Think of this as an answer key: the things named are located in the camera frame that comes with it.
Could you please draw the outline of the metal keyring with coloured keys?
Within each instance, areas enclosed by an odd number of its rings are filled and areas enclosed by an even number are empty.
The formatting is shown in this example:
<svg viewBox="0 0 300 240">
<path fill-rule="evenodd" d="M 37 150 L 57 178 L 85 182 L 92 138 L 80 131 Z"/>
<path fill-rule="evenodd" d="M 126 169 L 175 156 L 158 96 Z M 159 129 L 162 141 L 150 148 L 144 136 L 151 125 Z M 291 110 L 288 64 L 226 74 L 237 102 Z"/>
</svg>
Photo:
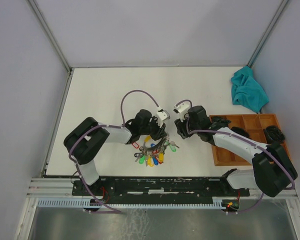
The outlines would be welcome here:
<svg viewBox="0 0 300 240">
<path fill-rule="evenodd" d="M 165 136 L 160 140 L 153 140 L 150 135 L 146 136 L 143 144 L 133 142 L 132 146 L 138 150 L 134 154 L 135 162 L 146 167 L 154 167 L 164 163 L 165 152 L 170 149 L 173 153 L 180 147 L 169 136 Z"/>
</svg>

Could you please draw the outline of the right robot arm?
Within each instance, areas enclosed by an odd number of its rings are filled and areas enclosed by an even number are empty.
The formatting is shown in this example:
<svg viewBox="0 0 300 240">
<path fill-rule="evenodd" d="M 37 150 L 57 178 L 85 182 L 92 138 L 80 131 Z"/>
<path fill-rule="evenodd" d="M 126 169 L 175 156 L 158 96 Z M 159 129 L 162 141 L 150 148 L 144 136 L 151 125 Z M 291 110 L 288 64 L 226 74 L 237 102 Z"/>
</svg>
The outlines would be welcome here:
<svg viewBox="0 0 300 240">
<path fill-rule="evenodd" d="M 233 169 L 224 174 L 219 183 L 221 193 L 232 195 L 237 189 L 259 189 L 269 197 L 277 196 L 283 190 L 293 190 L 298 177 L 284 147 L 273 142 L 266 144 L 249 139 L 232 131 L 219 122 L 211 122 L 201 105 L 177 103 L 174 112 L 177 133 L 183 138 L 196 134 L 215 147 L 225 149 L 252 165 L 250 170 Z"/>
</svg>

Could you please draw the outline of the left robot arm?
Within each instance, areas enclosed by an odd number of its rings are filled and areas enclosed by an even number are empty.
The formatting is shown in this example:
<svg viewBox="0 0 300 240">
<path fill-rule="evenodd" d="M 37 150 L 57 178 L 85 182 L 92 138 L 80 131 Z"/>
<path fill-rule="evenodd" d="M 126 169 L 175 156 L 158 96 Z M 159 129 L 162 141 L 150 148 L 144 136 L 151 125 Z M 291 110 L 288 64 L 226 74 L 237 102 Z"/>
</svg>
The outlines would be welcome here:
<svg viewBox="0 0 300 240">
<path fill-rule="evenodd" d="M 141 136 L 150 136 L 162 144 L 168 136 L 165 131 L 168 119 L 169 113 L 162 108 L 155 115 L 141 109 L 123 126 L 102 124 L 93 117 L 87 117 L 63 141 L 70 160 L 75 163 L 79 176 L 84 180 L 83 189 L 89 195 L 96 195 L 101 189 L 94 158 L 105 143 L 132 145 Z"/>
</svg>

